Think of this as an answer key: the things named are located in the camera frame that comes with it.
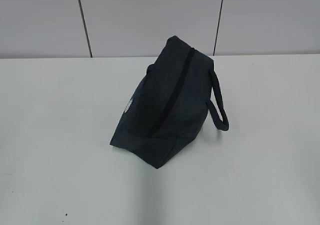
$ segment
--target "white logo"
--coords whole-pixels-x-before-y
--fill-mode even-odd
[[[125,107],[125,109],[124,109],[124,113],[128,112],[128,110],[129,110],[129,108],[130,108],[131,104],[132,104],[132,98],[130,99],[130,101],[128,102],[127,106]]]

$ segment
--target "table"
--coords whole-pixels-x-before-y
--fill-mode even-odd
[[[320,55],[216,56],[230,130],[109,145],[154,57],[0,60],[1,225],[319,225]]]

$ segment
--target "black zipper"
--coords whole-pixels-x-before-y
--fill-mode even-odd
[[[181,71],[180,76],[178,78],[178,81],[176,82],[176,85],[172,91],[172,94],[171,94],[168,102],[166,103],[164,109],[162,110],[160,116],[158,117],[158,119],[154,123],[153,127],[147,133],[147,135],[146,135],[147,137],[151,137],[161,127],[161,125],[164,123],[164,121],[168,117],[173,106],[175,105],[176,100],[177,100],[177,98],[178,98],[178,96],[184,86],[184,83],[186,81],[186,78],[188,75],[188,70],[190,67],[190,63],[191,63],[191,60],[192,60],[192,57],[194,56],[194,54],[195,54],[195,49],[192,47],[190,49],[188,55],[186,56],[182,71]]]

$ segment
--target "wall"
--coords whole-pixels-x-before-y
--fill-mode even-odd
[[[78,0],[0,0],[0,58],[157,56],[172,35],[207,55],[320,53],[319,0],[80,1],[89,46]]]

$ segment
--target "bag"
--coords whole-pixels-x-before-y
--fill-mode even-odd
[[[222,121],[210,100],[212,88]],[[214,61],[173,36],[147,68],[110,145],[158,169],[196,138],[208,109],[216,128],[227,131],[229,122]]]

